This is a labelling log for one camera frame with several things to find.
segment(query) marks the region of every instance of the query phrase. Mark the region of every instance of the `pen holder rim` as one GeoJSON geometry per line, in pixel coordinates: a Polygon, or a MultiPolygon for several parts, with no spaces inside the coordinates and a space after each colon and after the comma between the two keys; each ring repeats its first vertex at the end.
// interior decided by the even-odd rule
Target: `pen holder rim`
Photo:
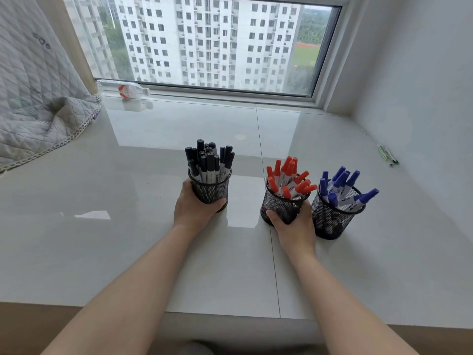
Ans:
{"type": "MultiPolygon", "coordinates": [[[[356,191],[359,195],[362,194],[358,188],[356,187],[352,187],[352,189],[354,191],[356,191]]],[[[337,207],[334,207],[333,205],[331,205],[330,203],[326,202],[323,197],[320,195],[320,184],[317,186],[317,196],[319,197],[320,201],[325,204],[328,208],[332,209],[333,211],[335,212],[338,212],[340,214],[346,214],[346,215],[356,215],[356,214],[360,214],[362,211],[365,210],[366,208],[366,204],[359,210],[357,210],[356,212],[347,212],[347,211],[343,211],[342,209],[338,209],[337,207]]]]}
{"type": "Polygon", "coordinates": [[[191,181],[197,183],[198,185],[202,185],[204,187],[212,187],[212,186],[216,186],[216,185],[219,185],[219,184],[223,184],[225,182],[227,182],[230,177],[232,176],[232,169],[230,169],[230,173],[228,173],[228,177],[225,178],[223,181],[220,181],[218,183],[202,183],[202,182],[199,182],[199,181],[196,181],[193,177],[192,177],[192,174],[191,174],[191,170],[190,169],[187,169],[187,175],[189,176],[189,178],[191,179],[191,181]]]}
{"type": "Polygon", "coordinates": [[[297,202],[304,202],[308,197],[310,197],[310,194],[311,192],[305,194],[305,195],[301,195],[301,197],[299,199],[286,199],[286,198],[283,198],[283,197],[280,197],[279,195],[276,195],[272,190],[271,190],[271,187],[269,186],[268,184],[268,177],[265,178],[264,180],[264,183],[266,184],[266,189],[269,191],[269,193],[271,193],[273,196],[275,197],[278,197],[279,199],[281,199],[281,201],[284,201],[284,202],[288,202],[288,203],[297,203],[297,202]]]}

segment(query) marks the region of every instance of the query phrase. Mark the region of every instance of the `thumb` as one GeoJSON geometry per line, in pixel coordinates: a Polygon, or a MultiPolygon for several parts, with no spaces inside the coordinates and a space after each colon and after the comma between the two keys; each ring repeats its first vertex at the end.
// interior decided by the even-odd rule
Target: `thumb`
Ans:
{"type": "Polygon", "coordinates": [[[227,202],[227,199],[221,198],[221,199],[211,203],[210,206],[212,208],[212,211],[214,213],[218,212],[225,205],[226,202],[227,202]]]}
{"type": "Polygon", "coordinates": [[[278,228],[281,228],[285,225],[284,222],[281,220],[281,218],[275,211],[267,210],[266,215],[269,217],[269,219],[271,220],[271,223],[274,225],[276,230],[278,230],[278,228]]]}

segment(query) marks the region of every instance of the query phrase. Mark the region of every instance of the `white wall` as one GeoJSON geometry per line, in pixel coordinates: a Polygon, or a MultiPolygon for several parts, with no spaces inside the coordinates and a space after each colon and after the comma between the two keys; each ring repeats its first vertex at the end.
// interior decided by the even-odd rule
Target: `white wall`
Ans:
{"type": "Polygon", "coordinates": [[[355,119],[473,241],[473,0],[406,0],[369,77],[355,119]]]}

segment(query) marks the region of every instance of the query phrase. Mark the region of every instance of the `grass field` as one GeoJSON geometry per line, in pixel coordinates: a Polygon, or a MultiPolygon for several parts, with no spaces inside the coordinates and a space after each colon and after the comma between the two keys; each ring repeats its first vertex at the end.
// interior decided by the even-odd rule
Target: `grass field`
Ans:
{"type": "Polygon", "coordinates": [[[292,64],[294,66],[314,66],[317,56],[319,55],[320,46],[305,47],[296,46],[292,56],[292,64]]]}

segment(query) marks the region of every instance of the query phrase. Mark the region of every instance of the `forearm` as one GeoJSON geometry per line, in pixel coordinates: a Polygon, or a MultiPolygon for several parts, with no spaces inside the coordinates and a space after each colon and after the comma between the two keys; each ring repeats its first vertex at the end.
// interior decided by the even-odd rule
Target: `forearm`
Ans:
{"type": "Polygon", "coordinates": [[[315,256],[293,264],[331,355],[417,354],[315,256]]]}
{"type": "Polygon", "coordinates": [[[193,235],[173,228],[95,296],[44,355],[145,354],[193,235]]]}

